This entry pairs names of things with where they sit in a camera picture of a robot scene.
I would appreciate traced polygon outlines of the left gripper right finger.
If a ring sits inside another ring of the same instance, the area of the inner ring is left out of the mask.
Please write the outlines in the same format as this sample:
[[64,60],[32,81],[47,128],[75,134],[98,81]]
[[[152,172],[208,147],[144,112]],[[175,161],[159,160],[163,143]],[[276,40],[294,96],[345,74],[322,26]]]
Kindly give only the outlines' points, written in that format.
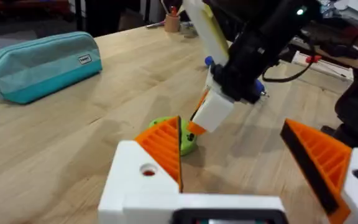
[[324,210],[323,223],[358,223],[358,147],[292,119],[280,135]]

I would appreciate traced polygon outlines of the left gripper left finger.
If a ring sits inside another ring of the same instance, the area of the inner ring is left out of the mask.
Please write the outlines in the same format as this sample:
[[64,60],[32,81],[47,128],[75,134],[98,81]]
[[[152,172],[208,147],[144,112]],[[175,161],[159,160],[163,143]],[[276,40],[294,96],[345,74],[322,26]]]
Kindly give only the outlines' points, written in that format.
[[168,117],[119,141],[98,205],[99,223],[125,223],[124,202],[154,193],[182,192],[181,118]]

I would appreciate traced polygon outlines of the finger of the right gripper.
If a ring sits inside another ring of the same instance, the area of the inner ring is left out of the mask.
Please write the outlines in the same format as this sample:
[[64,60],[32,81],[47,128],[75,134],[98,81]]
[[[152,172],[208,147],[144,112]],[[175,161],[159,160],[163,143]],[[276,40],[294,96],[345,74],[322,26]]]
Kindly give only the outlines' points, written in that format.
[[206,106],[204,115],[197,121],[190,120],[186,127],[195,135],[202,135],[205,132],[212,133],[233,110],[234,101],[212,89],[204,105]]
[[213,80],[213,74],[211,72],[211,69],[212,69],[212,66],[210,66],[208,68],[208,72],[207,72],[207,76],[206,76],[206,81],[205,81],[205,84],[204,84],[204,88],[203,88],[203,92],[201,94],[201,99],[199,100],[197,106],[196,106],[196,109],[195,109],[195,112],[191,115],[191,118],[190,120],[193,121],[193,120],[199,120],[201,118],[202,115],[204,115],[204,111],[205,111],[205,103],[206,103],[206,99],[207,99],[207,96],[209,94],[209,92],[213,89],[213,83],[214,83],[214,80]]

